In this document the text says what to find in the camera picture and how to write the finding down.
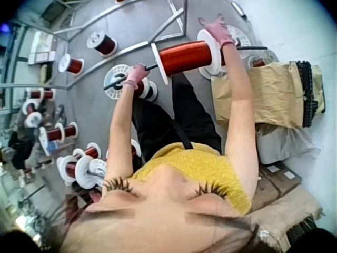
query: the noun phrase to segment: pink glove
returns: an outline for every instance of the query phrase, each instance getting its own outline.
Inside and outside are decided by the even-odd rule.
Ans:
[[[231,34],[224,22],[224,17],[219,13],[214,23],[207,23],[203,18],[198,19],[199,23],[212,35],[222,48],[225,44],[233,43]]]
[[[135,90],[138,89],[137,83],[139,83],[143,78],[148,76],[148,71],[145,71],[145,66],[142,64],[137,64],[128,72],[125,85],[132,85]]]

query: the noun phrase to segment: yellow top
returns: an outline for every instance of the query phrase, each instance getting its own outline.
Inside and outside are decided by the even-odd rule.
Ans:
[[[251,206],[234,169],[224,156],[211,147],[192,143],[194,149],[185,150],[182,143],[172,143],[160,149],[151,160],[133,174],[132,179],[144,180],[162,163],[169,164],[190,178],[208,183],[216,183],[226,189],[230,204],[245,215]]]

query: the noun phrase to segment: white wall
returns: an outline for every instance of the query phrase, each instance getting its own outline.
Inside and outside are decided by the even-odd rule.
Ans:
[[[336,233],[336,24],[315,0],[236,0],[254,33],[280,61],[306,60],[323,74],[326,113],[309,128],[321,149],[317,159],[291,158],[285,163],[323,206],[318,225]]]

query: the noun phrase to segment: false eyelash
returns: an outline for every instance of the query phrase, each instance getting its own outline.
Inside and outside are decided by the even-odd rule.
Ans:
[[[205,187],[199,185],[199,189],[196,190],[195,193],[197,196],[212,193],[220,196],[222,199],[225,199],[225,197],[227,196],[227,189],[215,183],[212,183],[211,186],[209,187],[209,183],[206,183]]]
[[[122,178],[107,179],[103,186],[106,187],[107,192],[122,190],[136,196],[136,194],[132,192],[133,188],[130,188],[129,182],[127,180],[124,181]]]

